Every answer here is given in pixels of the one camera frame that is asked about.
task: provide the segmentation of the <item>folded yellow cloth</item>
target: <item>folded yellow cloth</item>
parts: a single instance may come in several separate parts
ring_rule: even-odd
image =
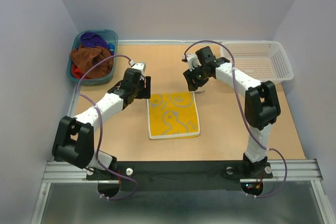
[[[200,134],[193,92],[153,94],[147,100],[150,139],[185,138]]]

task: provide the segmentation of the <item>white wall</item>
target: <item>white wall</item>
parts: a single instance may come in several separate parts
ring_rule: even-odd
[[[79,31],[120,39],[272,39],[294,0],[63,0]]]
[[[0,0],[0,222],[30,223],[71,87],[61,0]]]
[[[336,212],[336,0],[295,0],[275,40],[295,78],[283,85],[304,148]]]

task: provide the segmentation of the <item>brown cloth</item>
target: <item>brown cloth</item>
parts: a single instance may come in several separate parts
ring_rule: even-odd
[[[86,73],[95,64],[111,56],[111,53],[108,49],[103,47],[85,47],[80,45],[79,48],[75,48],[70,55],[72,61],[80,69],[80,71]],[[104,77],[110,72],[112,66],[113,59],[107,60],[92,69],[87,76],[91,79]]]

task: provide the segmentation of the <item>white plastic laundry basket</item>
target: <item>white plastic laundry basket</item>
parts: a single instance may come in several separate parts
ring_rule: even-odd
[[[255,79],[280,83],[294,77],[287,54],[277,41],[225,41],[223,45],[235,57],[236,68]],[[231,61],[224,48],[220,55]]]

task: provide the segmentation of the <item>wooden tabletop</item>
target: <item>wooden tabletop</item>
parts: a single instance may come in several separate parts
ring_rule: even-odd
[[[147,76],[152,77],[151,93],[171,93],[187,91],[187,83],[182,73],[188,68],[181,62],[187,45],[121,45],[118,53],[132,58],[135,62],[145,62]],[[195,52],[204,45],[196,45]],[[219,47],[211,46],[219,57]],[[81,92],[98,102],[117,81],[121,80],[127,60],[117,59],[111,82],[100,86],[82,86]],[[146,114],[146,101],[135,100],[122,112],[110,118],[103,128],[101,150],[114,155],[120,161],[201,161],[201,160],[241,160],[247,147],[248,133],[240,115],[234,90],[225,83],[210,79],[196,95],[201,134],[194,138],[150,140]],[[301,143],[282,89],[277,85],[281,115],[273,125],[269,147],[278,149],[286,159],[305,159]],[[90,107],[89,102],[80,97],[75,114]],[[97,146],[99,131],[95,133]],[[273,152],[269,159],[280,159]]]

